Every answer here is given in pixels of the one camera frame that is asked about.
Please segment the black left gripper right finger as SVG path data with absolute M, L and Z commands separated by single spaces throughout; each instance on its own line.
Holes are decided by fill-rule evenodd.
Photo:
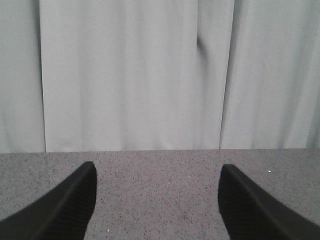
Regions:
M 233 164 L 224 164 L 218 207 L 232 240 L 318 240 L 320 227 L 297 214 Z

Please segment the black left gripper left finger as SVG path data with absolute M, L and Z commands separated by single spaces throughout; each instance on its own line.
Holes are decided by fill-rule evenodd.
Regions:
M 97 199 L 97 170 L 84 162 L 55 188 L 0 222 L 2 240 L 82 240 Z

